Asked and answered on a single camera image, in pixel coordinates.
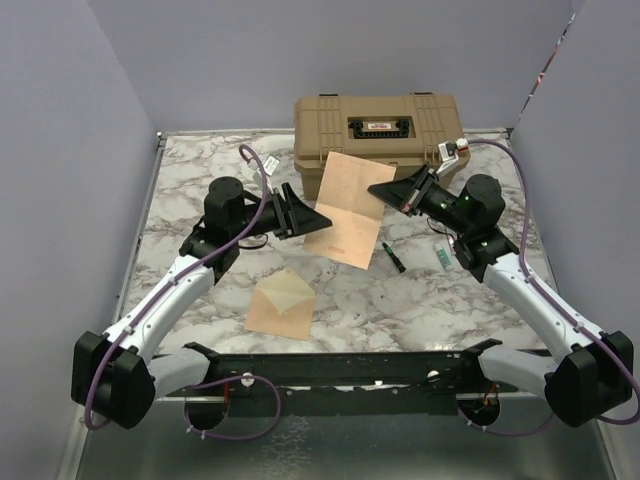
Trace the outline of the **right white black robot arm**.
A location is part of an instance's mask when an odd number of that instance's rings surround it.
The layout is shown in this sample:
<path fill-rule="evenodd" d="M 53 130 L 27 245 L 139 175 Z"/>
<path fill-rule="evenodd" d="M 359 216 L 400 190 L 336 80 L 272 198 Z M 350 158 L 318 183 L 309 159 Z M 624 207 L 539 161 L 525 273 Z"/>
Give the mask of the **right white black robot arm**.
<path fill-rule="evenodd" d="M 476 174 L 454 195 L 424 167 L 368 191 L 406 216 L 426 215 L 452 230 L 460 266 L 513 308 L 549 352 L 541 357 L 487 341 L 459 367 L 467 389 L 509 384 L 545 399 L 571 427 L 601 419 L 631 399 L 637 386 L 633 343 L 624 333 L 607 333 L 585 319 L 539 279 L 497 225 L 505 201 L 496 179 Z"/>

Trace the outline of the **peach paper letter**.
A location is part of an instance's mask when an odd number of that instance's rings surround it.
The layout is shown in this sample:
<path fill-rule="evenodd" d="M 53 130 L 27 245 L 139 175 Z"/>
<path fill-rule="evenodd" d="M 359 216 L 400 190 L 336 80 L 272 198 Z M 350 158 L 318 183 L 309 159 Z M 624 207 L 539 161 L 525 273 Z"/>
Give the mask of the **peach paper letter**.
<path fill-rule="evenodd" d="M 305 236 L 303 249 L 366 270 L 382 224 L 384 203 L 368 192 L 371 185 L 394 179 L 396 168 L 331 152 L 315 211 L 332 226 Z"/>

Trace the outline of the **peach paper envelope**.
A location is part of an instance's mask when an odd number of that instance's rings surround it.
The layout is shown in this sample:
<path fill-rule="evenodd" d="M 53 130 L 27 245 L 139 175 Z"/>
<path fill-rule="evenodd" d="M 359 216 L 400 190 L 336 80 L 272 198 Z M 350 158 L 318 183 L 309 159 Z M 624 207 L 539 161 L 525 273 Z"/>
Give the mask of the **peach paper envelope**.
<path fill-rule="evenodd" d="M 296 272 L 284 269 L 257 282 L 244 328 L 308 340 L 315 306 L 315 291 Z"/>

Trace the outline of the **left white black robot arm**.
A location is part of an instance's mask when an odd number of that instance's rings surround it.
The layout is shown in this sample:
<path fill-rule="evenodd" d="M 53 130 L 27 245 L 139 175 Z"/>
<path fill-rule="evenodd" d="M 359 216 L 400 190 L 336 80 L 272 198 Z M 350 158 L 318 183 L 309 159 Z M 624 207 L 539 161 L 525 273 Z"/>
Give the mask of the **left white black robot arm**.
<path fill-rule="evenodd" d="M 289 184 L 261 196 L 242 182 L 215 179 L 204 215 L 179 249 L 168 272 L 125 317 L 103 333 L 85 332 L 73 350 L 71 398 L 84 408 L 84 424 L 98 430 L 115 423 L 136 426 L 159 397 L 190 386 L 206 395 L 220 385 L 221 371 L 204 347 L 187 346 L 161 359 L 155 352 L 188 308 L 231 268 L 239 241 L 273 234 L 284 240 L 331 227 Z"/>

